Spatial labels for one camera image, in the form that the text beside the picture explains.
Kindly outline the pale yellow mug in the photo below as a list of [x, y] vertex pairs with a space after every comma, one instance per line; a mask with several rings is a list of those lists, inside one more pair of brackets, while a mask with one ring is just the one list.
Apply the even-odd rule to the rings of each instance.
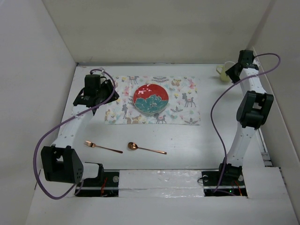
[[226, 71], [229, 70], [232, 66], [235, 65], [233, 61], [227, 61], [222, 65], [216, 67], [216, 72], [219, 74], [220, 80], [223, 82], [230, 82], [230, 77], [226, 74]]

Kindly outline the red and teal plate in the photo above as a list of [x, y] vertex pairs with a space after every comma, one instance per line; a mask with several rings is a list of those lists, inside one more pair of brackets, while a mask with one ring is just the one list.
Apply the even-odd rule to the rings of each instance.
[[144, 114], [155, 114], [167, 107], [169, 96], [160, 85], [145, 84], [134, 91], [132, 102], [138, 111]]

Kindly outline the animal print cloth placemat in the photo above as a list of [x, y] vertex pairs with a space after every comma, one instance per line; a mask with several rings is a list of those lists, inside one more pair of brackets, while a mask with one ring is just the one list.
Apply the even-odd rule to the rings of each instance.
[[[106, 106], [105, 124], [199, 125], [198, 79], [194, 76], [117, 76], [119, 99]], [[167, 107], [155, 114], [138, 111], [132, 102], [134, 91], [145, 84], [158, 84], [169, 96]]]

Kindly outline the copper spoon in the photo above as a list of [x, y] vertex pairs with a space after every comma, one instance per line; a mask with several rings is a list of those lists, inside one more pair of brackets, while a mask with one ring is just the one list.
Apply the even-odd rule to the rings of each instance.
[[128, 147], [130, 150], [142, 149], [142, 150], [147, 150], [147, 151], [151, 151], [151, 152], [155, 152], [155, 153], [159, 153], [159, 154], [164, 154], [164, 155], [167, 154], [167, 152], [165, 152], [165, 151], [151, 150], [151, 149], [139, 147], [139, 146], [138, 146], [136, 143], [134, 143], [134, 142], [129, 142], [129, 143], [127, 144], [127, 147]]

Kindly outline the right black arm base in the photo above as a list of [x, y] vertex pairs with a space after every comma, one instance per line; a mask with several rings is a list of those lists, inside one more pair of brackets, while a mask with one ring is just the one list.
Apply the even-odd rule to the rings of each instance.
[[197, 181], [205, 196], [247, 196], [241, 166], [221, 163], [216, 170], [204, 170]]

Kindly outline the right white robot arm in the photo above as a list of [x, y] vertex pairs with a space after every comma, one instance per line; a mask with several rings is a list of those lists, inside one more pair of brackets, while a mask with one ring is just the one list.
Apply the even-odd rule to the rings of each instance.
[[217, 172], [218, 182], [229, 185], [241, 176], [244, 156], [250, 141], [260, 126], [265, 124], [274, 96], [263, 88], [259, 68], [251, 50], [241, 50], [238, 62], [225, 73], [234, 84], [241, 86], [244, 95], [236, 114], [236, 135], [225, 161]]

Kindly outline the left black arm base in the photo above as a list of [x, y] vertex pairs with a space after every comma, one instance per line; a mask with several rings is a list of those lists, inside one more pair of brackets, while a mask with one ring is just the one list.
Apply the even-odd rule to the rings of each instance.
[[105, 170], [99, 165], [97, 177], [86, 178], [76, 186], [77, 197], [118, 197], [119, 170]]

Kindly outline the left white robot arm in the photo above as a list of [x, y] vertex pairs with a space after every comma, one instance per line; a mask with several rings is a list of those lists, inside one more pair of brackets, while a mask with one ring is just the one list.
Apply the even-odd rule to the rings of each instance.
[[84, 87], [73, 102], [71, 120], [65, 124], [51, 146], [44, 146], [41, 150], [47, 181], [79, 184], [88, 179], [94, 186], [104, 182], [103, 166], [98, 163], [83, 163], [75, 151], [75, 142], [81, 137], [99, 106], [119, 98], [114, 85], [112, 79], [101, 75], [85, 76]]

